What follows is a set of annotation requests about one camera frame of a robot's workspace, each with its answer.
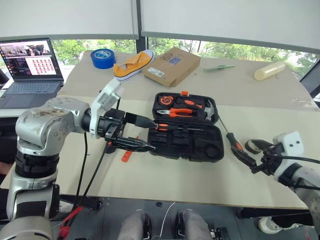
label on box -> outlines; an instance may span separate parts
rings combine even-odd
[[[169,63],[173,64],[173,65],[176,65],[177,63],[179,63],[181,61],[180,58],[178,58],[177,56],[174,56],[173,58],[171,58],[169,60]]]
[[[155,69],[154,67],[150,67],[148,69],[148,71],[154,75],[157,75],[158,77],[162,77],[163,75],[165,75],[165,73],[163,71],[160,71],[158,69]]]

laptop screen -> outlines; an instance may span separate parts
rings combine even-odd
[[[49,38],[1,41],[0,54],[15,81],[63,80]]]

orange tool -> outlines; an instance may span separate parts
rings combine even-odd
[[[131,154],[132,154],[132,151],[125,151],[125,153],[123,154],[123,157],[121,158],[121,161],[124,163],[128,162]]]
[[[158,114],[168,114],[170,118],[175,118],[175,117],[185,117],[185,118],[190,118],[192,116],[190,115],[180,115],[179,113],[185,113],[185,114],[192,114],[193,111],[191,109],[187,108],[170,108],[170,110],[158,110],[156,111]]]
[[[181,91],[181,96],[189,96],[189,92],[188,91]]]
[[[182,130],[184,129],[183,127],[179,127],[178,125],[173,125],[173,124],[167,124],[167,123],[159,123],[157,127],[155,127],[156,130],[158,131],[170,131],[170,130]],[[199,128],[185,128],[187,130],[191,131],[201,131],[203,132],[203,129]]]
[[[226,131],[226,138],[229,140],[231,147],[234,149],[239,149],[239,150],[243,151],[244,149],[241,146],[241,144],[236,140],[234,133],[229,132],[220,117],[219,117],[219,119],[220,119],[220,122],[222,123],[224,130]]]
[[[162,98],[160,98],[160,103],[162,103],[165,106],[169,106],[173,103],[173,100],[173,96],[163,96]]]
[[[191,106],[197,106],[198,108],[202,109],[202,105],[201,104],[195,104],[193,101],[190,100],[184,100],[184,103],[191,105]]]

yellow bottle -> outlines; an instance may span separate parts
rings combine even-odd
[[[257,71],[255,71],[253,76],[256,80],[262,81],[266,78],[280,73],[285,68],[286,63],[284,61],[277,61],[275,63],[269,64],[268,66],[258,69]]]

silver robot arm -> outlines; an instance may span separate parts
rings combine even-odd
[[[300,165],[303,160],[320,162],[303,158],[304,145],[299,132],[276,136],[273,138],[273,144],[260,139],[250,139],[245,147],[253,154],[263,151],[262,164],[257,165],[256,160],[242,150],[231,150],[253,174],[262,171],[267,175],[273,175],[277,182],[288,186],[310,210],[316,233],[320,236],[320,173],[311,167]]]
[[[126,123],[143,128],[157,125],[149,118],[111,108],[123,93],[117,79],[99,92],[91,108],[71,97],[56,97],[26,110],[16,122],[17,155],[11,172],[7,216],[11,221],[0,240],[52,239],[49,219],[59,210],[57,164],[71,132],[104,138],[113,148],[146,152],[155,148],[141,139],[122,137]]]

